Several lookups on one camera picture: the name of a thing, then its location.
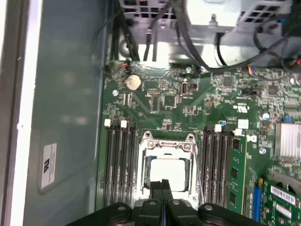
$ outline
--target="wire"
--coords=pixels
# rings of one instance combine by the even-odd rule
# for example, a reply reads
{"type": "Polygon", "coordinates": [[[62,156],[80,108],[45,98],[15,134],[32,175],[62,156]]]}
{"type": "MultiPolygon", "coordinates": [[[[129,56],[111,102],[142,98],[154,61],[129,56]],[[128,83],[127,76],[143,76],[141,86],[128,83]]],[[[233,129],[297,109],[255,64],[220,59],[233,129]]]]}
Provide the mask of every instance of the wire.
{"type": "Polygon", "coordinates": [[[287,79],[287,77],[284,75],[281,78],[278,79],[267,79],[262,75],[258,75],[256,74],[256,67],[255,66],[248,66],[248,72],[251,76],[253,76],[254,78],[261,80],[261,81],[281,81],[283,79],[287,79]]]}
{"type": "Polygon", "coordinates": [[[113,76],[115,74],[117,74],[119,71],[121,71],[122,66],[120,68],[118,68],[116,71],[109,73],[107,72],[103,67],[102,67],[102,63],[100,61],[100,57],[98,55],[98,48],[97,48],[97,39],[98,36],[100,34],[100,32],[108,25],[110,24],[116,17],[118,17],[120,14],[122,13],[121,10],[119,10],[117,13],[115,13],[110,19],[108,19],[96,32],[93,38],[93,46],[94,46],[94,51],[95,51],[95,57],[96,57],[96,61],[98,64],[99,69],[103,72],[103,74],[107,75],[107,76],[113,76]]]}
{"type": "Polygon", "coordinates": [[[278,40],[277,42],[275,42],[273,45],[271,45],[268,49],[266,49],[265,51],[261,52],[260,54],[246,60],[243,61],[241,63],[235,64],[235,65],[231,65],[231,66],[225,66],[225,67],[220,67],[220,68],[212,68],[209,67],[205,61],[201,58],[201,56],[199,55],[197,49],[195,48],[195,46],[193,45],[190,35],[188,33],[188,28],[185,22],[185,14],[182,10],[181,4],[179,4],[178,0],[174,0],[174,12],[175,12],[175,16],[178,20],[178,25],[179,25],[179,29],[182,33],[182,36],[186,42],[186,45],[188,47],[188,50],[190,51],[190,53],[193,55],[193,57],[199,62],[199,64],[201,66],[203,66],[207,71],[214,73],[214,74],[221,74],[224,73],[226,71],[230,71],[230,70],[235,70],[238,67],[243,67],[246,66],[250,63],[253,63],[254,61],[262,58],[263,56],[267,55],[270,51],[274,50],[276,47],[278,47],[282,42],[284,42],[286,39],[288,39],[288,35],[293,33],[294,31],[296,31],[297,29],[299,29],[301,27],[301,25],[299,25],[296,29],[294,29],[293,31],[289,32],[288,34],[286,34],[283,38],[281,38],[280,40],[278,40]]]}
{"type": "Polygon", "coordinates": [[[110,60],[119,60],[119,20],[118,17],[113,22],[113,32],[111,40],[110,60]]]}
{"type": "Polygon", "coordinates": [[[218,61],[217,61],[217,58],[218,58],[223,66],[227,66],[226,62],[224,61],[224,59],[222,58],[222,55],[221,55],[221,39],[222,39],[222,36],[224,36],[224,35],[225,35],[225,33],[221,33],[221,32],[218,32],[215,35],[215,38],[214,38],[214,57],[215,57],[215,61],[217,63],[218,63],[218,61]]]}
{"type": "Polygon", "coordinates": [[[150,26],[148,28],[148,30],[150,30],[150,32],[146,34],[146,48],[145,48],[145,52],[144,52],[144,56],[143,56],[143,61],[147,61],[147,57],[149,55],[149,51],[150,51],[150,47],[151,47],[152,29],[154,28],[156,22],[159,19],[161,19],[165,13],[168,12],[169,8],[170,8],[170,2],[166,3],[166,5],[161,9],[161,11],[156,15],[156,17],[150,23],[150,26]]]}
{"type": "Polygon", "coordinates": [[[285,62],[284,62],[283,56],[285,55],[285,50],[286,50],[286,48],[287,48],[287,44],[288,44],[288,39],[285,40],[285,42],[284,42],[284,44],[283,44],[283,47],[282,47],[282,49],[281,49],[281,56],[282,56],[282,58],[281,58],[281,66],[282,66],[283,70],[285,70],[286,72],[294,73],[294,74],[300,74],[300,73],[301,73],[301,69],[300,69],[300,66],[299,66],[299,65],[297,65],[297,67],[298,67],[297,69],[293,69],[293,68],[289,68],[289,67],[285,64],[285,62]]]}
{"type": "MultiPolygon", "coordinates": [[[[261,42],[259,41],[258,39],[258,33],[259,33],[259,30],[266,24],[266,23],[269,23],[271,21],[278,21],[278,20],[282,20],[282,19],[286,19],[287,18],[287,15],[278,15],[278,16],[274,16],[274,17],[271,17],[269,18],[268,20],[262,22],[259,26],[257,26],[254,30],[254,33],[253,33],[253,41],[254,41],[254,44],[255,46],[258,48],[259,51],[265,51],[267,50],[268,48],[266,48],[263,44],[261,44],[261,42]]],[[[269,52],[269,55],[273,56],[276,60],[278,61],[281,61],[281,56],[279,56],[277,53],[271,51],[269,52]]]]}
{"type": "Polygon", "coordinates": [[[190,54],[189,51],[187,51],[187,49],[183,46],[182,42],[181,42],[181,34],[180,34],[180,30],[178,27],[178,23],[176,23],[175,25],[175,32],[177,34],[177,40],[178,40],[178,45],[180,46],[180,48],[182,49],[183,53],[191,60],[193,60],[197,65],[199,65],[198,61],[190,54]]]}
{"type": "Polygon", "coordinates": [[[132,60],[140,61],[137,43],[136,43],[136,41],[133,37],[133,34],[132,34],[131,30],[128,28],[127,20],[126,20],[123,13],[119,17],[119,22],[120,22],[120,27],[121,27],[121,30],[124,34],[124,39],[127,43],[127,47],[128,47],[128,50],[129,50],[129,53],[130,53],[130,56],[131,56],[132,60]]]}

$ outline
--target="motherboard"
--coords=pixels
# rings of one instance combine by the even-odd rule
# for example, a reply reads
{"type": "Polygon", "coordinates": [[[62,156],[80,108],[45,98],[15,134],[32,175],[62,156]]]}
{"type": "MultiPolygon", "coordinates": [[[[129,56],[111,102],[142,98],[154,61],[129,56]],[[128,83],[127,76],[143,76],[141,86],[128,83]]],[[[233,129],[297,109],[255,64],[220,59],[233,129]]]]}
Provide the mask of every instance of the motherboard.
{"type": "Polygon", "coordinates": [[[96,209],[134,206],[150,182],[264,225],[301,225],[301,86],[281,69],[109,63],[96,209]]]}

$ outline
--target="white label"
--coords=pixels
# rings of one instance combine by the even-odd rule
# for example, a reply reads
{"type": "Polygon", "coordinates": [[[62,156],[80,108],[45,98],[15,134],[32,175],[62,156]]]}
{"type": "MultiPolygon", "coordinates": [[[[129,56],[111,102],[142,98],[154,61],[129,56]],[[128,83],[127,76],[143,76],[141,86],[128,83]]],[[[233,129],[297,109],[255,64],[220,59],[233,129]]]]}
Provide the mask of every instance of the white label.
{"type": "Polygon", "coordinates": [[[284,216],[288,217],[288,218],[292,218],[292,213],[290,211],[288,211],[287,209],[283,208],[282,206],[276,204],[276,209],[282,213],[284,216]]]}
{"type": "Polygon", "coordinates": [[[55,180],[56,143],[44,147],[41,188],[55,180]]]}
{"type": "Polygon", "coordinates": [[[296,205],[296,199],[295,197],[291,196],[290,194],[283,192],[281,190],[279,190],[276,187],[271,186],[271,193],[278,196],[279,198],[289,202],[292,205],[296,205]]]}
{"type": "Polygon", "coordinates": [[[238,106],[233,106],[233,109],[237,109],[237,111],[239,113],[248,113],[248,110],[250,109],[250,107],[248,106],[241,106],[241,105],[238,105],[238,106]]]}

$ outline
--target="silver heatsink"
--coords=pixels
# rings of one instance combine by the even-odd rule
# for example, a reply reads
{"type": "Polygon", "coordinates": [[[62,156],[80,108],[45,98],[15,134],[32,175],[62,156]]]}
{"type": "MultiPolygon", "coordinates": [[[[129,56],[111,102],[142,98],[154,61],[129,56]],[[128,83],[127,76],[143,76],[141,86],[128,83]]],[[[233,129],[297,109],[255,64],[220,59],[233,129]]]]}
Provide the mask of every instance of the silver heatsink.
{"type": "Polygon", "coordinates": [[[276,124],[275,157],[301,159],[301,124],[276,124]]]}

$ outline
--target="label sticker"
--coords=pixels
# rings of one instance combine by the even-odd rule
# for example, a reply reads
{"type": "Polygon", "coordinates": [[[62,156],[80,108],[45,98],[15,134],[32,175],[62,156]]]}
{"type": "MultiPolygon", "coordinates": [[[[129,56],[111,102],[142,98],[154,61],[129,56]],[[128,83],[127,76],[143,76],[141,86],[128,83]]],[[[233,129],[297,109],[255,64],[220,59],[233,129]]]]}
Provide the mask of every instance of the label sticker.
{"type": "Polygon", "coordinates": [[[294,206],[296,205],[295,197],[293,197],[292,195],[290,195],[286,192],[283,192],[283,191],[279,190],[276,187],[271,186],[271,193],[278,196],[279,198],[289,202],[290,204],[292,204],[294,206]]]}
{"type": "Polygon", "coordinates": [[[46,145],[44,147],[41,181],[42,189],[53,183],[55,180],[56,145],[57,143],[46,145]]]}
{"type": "Polygon", "coordinates": [[[284,216],[288,217],[288,218],[292,218],[292,213],[290,211],[288,211],[287,209],[283,208],[282,206],[276,204],[276,209],[282,213],[284,216]]]}

